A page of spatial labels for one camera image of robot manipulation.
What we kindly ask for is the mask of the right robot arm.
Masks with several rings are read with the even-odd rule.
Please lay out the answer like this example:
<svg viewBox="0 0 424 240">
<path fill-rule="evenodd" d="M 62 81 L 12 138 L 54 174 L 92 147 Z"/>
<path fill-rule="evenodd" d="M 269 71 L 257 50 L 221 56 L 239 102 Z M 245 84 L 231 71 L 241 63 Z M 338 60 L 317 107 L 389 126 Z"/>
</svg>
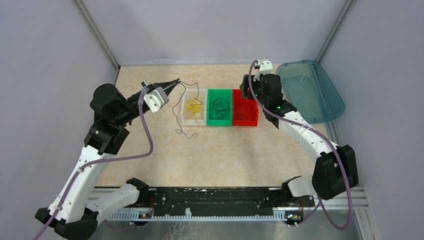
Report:
<svg viewBox="0 0 424 240">
<path fill-rule="evenodd" d="M 296 176 L 282 184 L 281 199 L 295 206 L 303 196 L 317 195 L 329 200 L 359 184 L 355 151 L 349 145 L 339 146 L 310 125 L 299 111 L 283 98 L 280 77 L 262 74 L 259 80 L 245 74 L 240 85 L 241 96 L 255 101 L 265 118 L 285 132 L 315 162 L 308 176 Z"/>
</svg>

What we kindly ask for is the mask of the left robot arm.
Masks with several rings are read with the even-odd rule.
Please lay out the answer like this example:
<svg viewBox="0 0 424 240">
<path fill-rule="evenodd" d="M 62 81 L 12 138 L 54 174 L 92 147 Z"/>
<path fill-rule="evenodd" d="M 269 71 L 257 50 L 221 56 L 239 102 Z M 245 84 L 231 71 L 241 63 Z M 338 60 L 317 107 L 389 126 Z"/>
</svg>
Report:
<svg viewBox="0 0 424 240">
<path fill-rule="evenodd" d="M 98 225 L 120 209 L 151 202 L 149 186 L 131 178 L 105 197 L 90 200 L 100 176 L 109 163 L 123 161 L 118 152 L 129 135 L 127 125 L 143 120 L 145 113 L 155 113 L 169 102 L 169 95 L 180 79 L 141 84 L 139 92 L 124 97 L 117 87 L 105 83 L 96 88 L 90 107 L 94 122 L 83 141 L 80 156 L 58 197 L 35 218 L 43 228 L 52 228 L 67 240 L 87 240 Z"/>
</svg>

